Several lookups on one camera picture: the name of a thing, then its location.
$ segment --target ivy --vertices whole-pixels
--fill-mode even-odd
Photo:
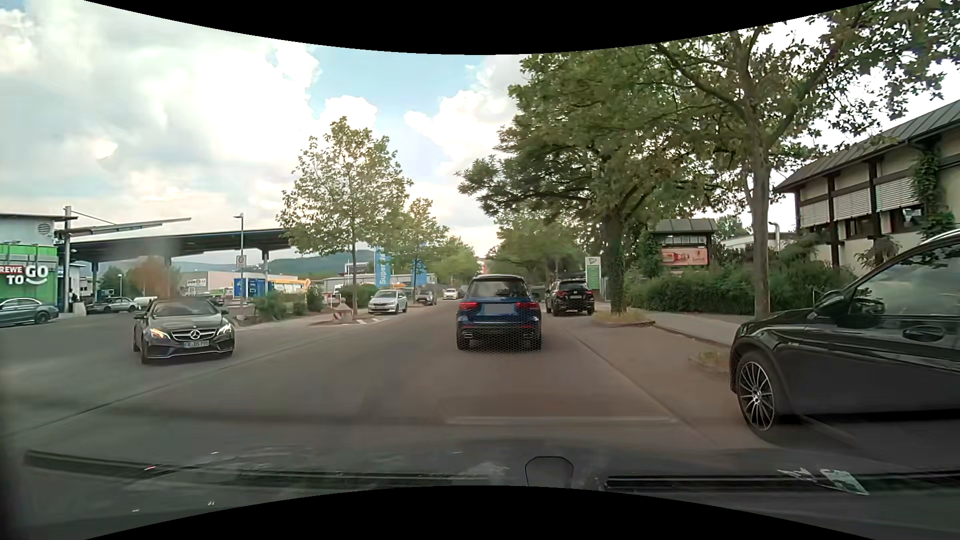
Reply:
[[[930,145],[917,157],[913,168],[914,189],[926,212],[921,225],[921,236],[924,240],[953,230],[956,221],[953,212],[944,203],[943,189],[937,174],[939,170],[940,151]]]
[[[660,237],[650,231],[644,231],[637,243],[636,265],[640,273],[647,278],[656,278],[663,273],[660,262],[663,259]]]

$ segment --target car grille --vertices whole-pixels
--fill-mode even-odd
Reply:
[[[193,331],[197,332],[199,335],[190,335],[190,333]],[[170,332],[170,335],[177,341],[201,341],[213,337],[216,333],[216,330],[181,330],[172,331]]]

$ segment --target bush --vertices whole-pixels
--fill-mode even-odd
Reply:
[[[357,285],[357,308],[366,307],[367,302],[370,301],[370,298],[376,294],[376,285],[370,283],[364,283],[362,285]],[[340,287],[340,298],[343,302],[346,302],[348,306],[353,306],[353,285],[344,285]]]
[[[310,311],[320,312],[323,311],[326,305],[324,304],[324,295],[320,293],[320,290],[317,287],[310,287],[306,291],[306,308]]]
[[[275,291],[267,293],[267,296],[254,298],[253,306],[256,307],[257,317],[261,321],[281,321],[289,314],[283,295]]]
[[[813,291],[839,289],[855,279],[850,270],[832,269],[812,260],[812,243],[784,248],[770,261],[770,303],[773,311],[813,306]],[[754,313],[754,286],[748,266],[731,264],[707,271],[685,271],[680,276],[663,276],[633,281],[627,300],[633,307],[655,311],[702,313]]]
[[[303,302],[303,294],[299,292],[277,292],[280,297],[280,300],[286,302],[287,304],[293,304],[294,302]]]

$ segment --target tire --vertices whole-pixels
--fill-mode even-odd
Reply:
[[[761,438],[777,434],[793,420],[780,376],[766,355],[751,351],[736,365],[735,392],[747,427]]]

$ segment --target silver car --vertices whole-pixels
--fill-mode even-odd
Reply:
[[[417,302],[424,306],[435,306],[437,304],[437,297],[433,295],[432,290],[425,290],[417,295]]]
[[[105,298],[86,307],[87,313],[116,313],[117,311],[139,311],[136,302],[126,296]]]
[[[406,313],[407,295],[401,291],[384,289],[376,291],[376,294],[367,302],[367,313]]]
[[[0,302],[0,326],[23,323],[42,325],[59,316],[59,309],[33,298],[10,298]]]

